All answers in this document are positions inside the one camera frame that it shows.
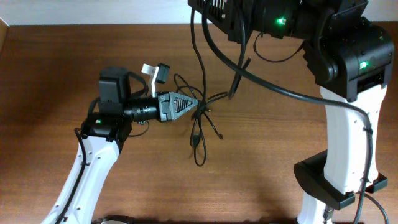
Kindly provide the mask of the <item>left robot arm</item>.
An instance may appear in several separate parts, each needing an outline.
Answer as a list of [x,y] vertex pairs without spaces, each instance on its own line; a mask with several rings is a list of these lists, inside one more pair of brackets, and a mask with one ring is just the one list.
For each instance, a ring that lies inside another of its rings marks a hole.
[[198,106],[198,100],[172,91],[158,92],[169,67],[144,65],[151,84],[123,67],[107,67],[99,75],[99,97],[75,129],[78,151],[73,167],[44,223],[90,223],[101,190],[133,123],[169,122]]

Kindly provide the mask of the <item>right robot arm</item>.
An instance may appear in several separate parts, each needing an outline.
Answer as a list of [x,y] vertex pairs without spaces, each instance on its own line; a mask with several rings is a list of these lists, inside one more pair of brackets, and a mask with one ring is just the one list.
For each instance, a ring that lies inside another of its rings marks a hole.
[[[363,12],[366,1],[201,1],[189,0],[202,15],[205,39],[235,76],[297,100],[325,106],[328,147],[294,165],[304,191],[296,223],[330,223],[336,210],[357,203],[387,185],[376,167],[379,110],[392,78],[394,43]],[[303,95],[247,71],[248,62],[232,62],[213,42],[208,24],[245,47],[251,34],[302,40],[300,50],[320,87],[320,97]]]

